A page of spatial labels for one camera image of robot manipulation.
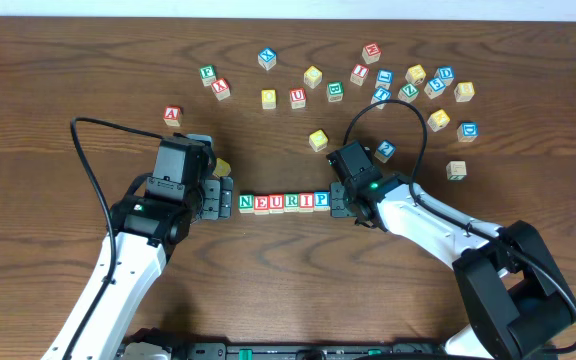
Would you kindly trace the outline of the blue P wooden block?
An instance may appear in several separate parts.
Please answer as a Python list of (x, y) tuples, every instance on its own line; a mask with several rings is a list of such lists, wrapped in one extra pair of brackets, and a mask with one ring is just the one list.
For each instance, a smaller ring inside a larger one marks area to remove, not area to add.
[(314, 210), (327, 211), (330, 209), (330, 193), (328, 191), (317, 191), (314, 193)]

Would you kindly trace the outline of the green R wooden block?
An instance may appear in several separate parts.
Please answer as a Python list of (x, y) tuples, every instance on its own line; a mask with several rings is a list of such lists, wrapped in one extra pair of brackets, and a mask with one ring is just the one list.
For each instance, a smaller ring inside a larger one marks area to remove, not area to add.
[(299, 209), (299, 195), (297, 193), (286, 193), (284, 195), (284, 211), (298, 212)]

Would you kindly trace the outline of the green N wooden block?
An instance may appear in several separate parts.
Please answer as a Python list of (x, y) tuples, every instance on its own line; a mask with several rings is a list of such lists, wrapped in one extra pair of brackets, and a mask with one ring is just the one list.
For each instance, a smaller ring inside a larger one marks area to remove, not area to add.
[(254, 196), (252, 194), (240, 194), (238, 198), (238, 209), (242, 214), (254, 212)]

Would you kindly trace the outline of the red E wooden block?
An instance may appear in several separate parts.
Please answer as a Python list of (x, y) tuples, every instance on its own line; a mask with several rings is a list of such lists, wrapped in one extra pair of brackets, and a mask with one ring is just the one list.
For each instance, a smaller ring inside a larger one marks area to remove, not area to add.
[(269, 196), (255, 195), (253, 212), (255, 215), (266, 215), (269, 213)]

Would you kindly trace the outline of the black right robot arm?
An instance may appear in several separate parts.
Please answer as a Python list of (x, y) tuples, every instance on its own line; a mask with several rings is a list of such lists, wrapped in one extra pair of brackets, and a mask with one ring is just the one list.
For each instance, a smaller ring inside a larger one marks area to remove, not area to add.
[(576, 322), (576, 301), (530, 224), (478, 221), (406, 177), (384, 177), (354, 141), (328, 154), (338, 179), (332, 214), (413, 241), (454, 273), (469, 324), (443, 348), (454, 356), (534, 359), (553, 355), (550, 340)]

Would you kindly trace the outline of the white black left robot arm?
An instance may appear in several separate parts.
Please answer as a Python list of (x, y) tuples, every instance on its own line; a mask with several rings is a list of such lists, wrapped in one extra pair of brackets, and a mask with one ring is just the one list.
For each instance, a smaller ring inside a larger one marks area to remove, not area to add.
[(47, 359), (113, 359), (139, 304), (199, 220), (231, 215), (233, 181), (217, 179), (207, 135), (162, 138), (153, 172), (104, 210), (107, 233), (94, 271)]

